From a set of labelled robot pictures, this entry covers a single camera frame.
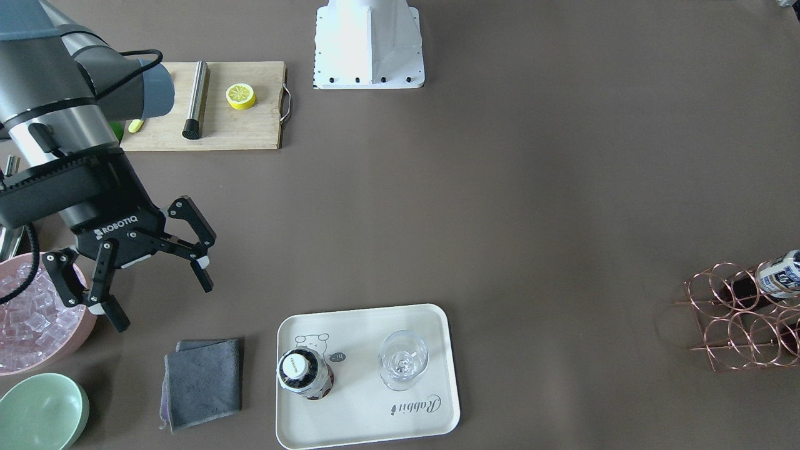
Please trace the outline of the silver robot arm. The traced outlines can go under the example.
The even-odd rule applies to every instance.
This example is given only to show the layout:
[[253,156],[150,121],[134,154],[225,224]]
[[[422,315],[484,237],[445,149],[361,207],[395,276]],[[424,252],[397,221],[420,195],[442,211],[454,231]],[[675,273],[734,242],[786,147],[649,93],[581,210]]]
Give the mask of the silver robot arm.
[[1,119],[29,166],[2,177],[2,225],[26,228],[60,214],[71,247],[40,253],[63,304],[105,314],[117,331],[128,317],[111,294],[115,271],[156,253],[189,261],[208,293],[216,234],[189,196],[157,207],[111,123],[172,110],[174,83],[157,49],[119,53],[46,1],[3,1]]

